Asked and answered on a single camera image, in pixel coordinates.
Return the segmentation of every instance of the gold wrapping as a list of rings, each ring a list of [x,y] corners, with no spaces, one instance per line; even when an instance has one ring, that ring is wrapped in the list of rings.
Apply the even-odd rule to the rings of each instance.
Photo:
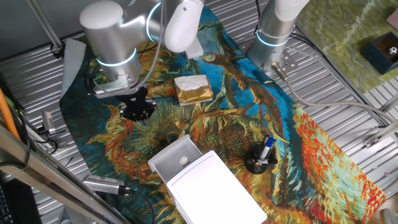
[[[209,79],[207,79],[207,86],[201,86],[196,90],[181,90],[177,85],[175,89],[177,90],[178,100],[180,103],[194,103],[198,101],[204,101],[208,99],[213,99],[213,90],[211,90],[211,86],[209,83]]]

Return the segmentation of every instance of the blue light ring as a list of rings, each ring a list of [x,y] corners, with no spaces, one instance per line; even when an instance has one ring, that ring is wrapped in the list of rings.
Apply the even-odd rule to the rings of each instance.
[[[263,40],[260,38],[258,32],[257,32],[257,38],[258,38],[263,44],[268,45],[268,46],[271,46],[271,47],[278,47],[278,46],[285,45],[285,44],[287,43],[287,41],[288,41],[288,39],[287,39],[285,42],[283,42],[283,43],[281,43],[281,44],[270,44],[270,43],[267,43],[267,42],[263,41]]]
[[[135,56],[136,54],[137,54],[137,49],[134,49],[134,52],[132,53],[132,55],[131,55],[129,58],[127,58],[127,59],[125,59],[124,61],[119,62],[119,63],[104,63],[104,62],[101,62],[101,61],[98,60],[98,59],[97,59],[97,62],[98,62],[99,64],[104,65],[104,66],[107,66],[107,67],[117,67],[117,66],[124,65],[125,63],[128,63],[129,61],[131,61],[131,59],[134,58],[134,56]]]
[[[155,42],[155,41],[150,37],[150,34],[149,34],[149,21],[150,21],[152,15],[153,15],[153,13],[155,12],[155,10],[160,6],[160,4],[162,4],[162,3],[161,3],[161,2],[157,3],[157,4],[150,10],[150,12],[149,12],[149,14],[148,14],[148,18],[147,18],[147,24],[146,24],[147,35],[148,35],[148,38],[149,38],[152,42]]]

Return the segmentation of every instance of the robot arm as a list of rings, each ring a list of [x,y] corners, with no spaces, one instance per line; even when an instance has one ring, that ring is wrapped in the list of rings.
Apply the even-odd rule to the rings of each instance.
[[[145,100],[147,90],[138,84],[143,81],[139,82],[142,70],[136,47],[153,41],[176,53],[185,51],[197,35],[203,6],[204,0],[135,0],[126,9],[113,1],[86,7],[80,14],[80,23],[109,81],[103,85],[95,83],[96,97],[116,96],[127,105],[121,110],[122,116],[130,114],[126,117],[133,120],[148,118],[153,104]]]
[[[256,38],[247,55],[267,75],[274,72],[272,64],[282,60],[296,18],[308,2],[309,0],[270,0],[263,10]]]

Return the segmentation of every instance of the sunflower pattern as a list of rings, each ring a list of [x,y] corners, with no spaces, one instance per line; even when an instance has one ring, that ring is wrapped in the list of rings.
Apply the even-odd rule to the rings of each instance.
[[[384,193],[246,58],[207,7],[198,38],[205,51],[198,60],[161,50],[147,82],[148,97],[156,99],[158,108],[145,124],[120,117],[118,100],[87,95],[82,82],[87,70],[103,80],[98,64],[87,56],[86,67],[61,100],[61,109],[91,172],[121,179],[145,195],[154,206],[156,223],[185,223],[147,161],[189,134],[203,153],[216,151],[267,213],[266,223],[367,222],[385,201]],[[138,51],[153,46],[144,44]],[[154,54],[155,49],[140,55],[142,75]],[[179,106],[174,78],[195,74],[207,75],[215,98]],[[266,134],[276,138],[279,163],[252,175],[244,157],[250,145]],[[108,201],[132,223],[151,222],[150,209],[140,198],[109,196]]]

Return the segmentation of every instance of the blue pen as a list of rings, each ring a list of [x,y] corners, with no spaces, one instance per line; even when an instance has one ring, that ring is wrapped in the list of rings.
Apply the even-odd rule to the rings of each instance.
[[[262,150],[260,159],[267,159],[269,156],[269,153],[271,151],[271,146],[272,143],[274,143],[274,138],[269,138],[266,142],[266,146],[264,147],[264,149]]]

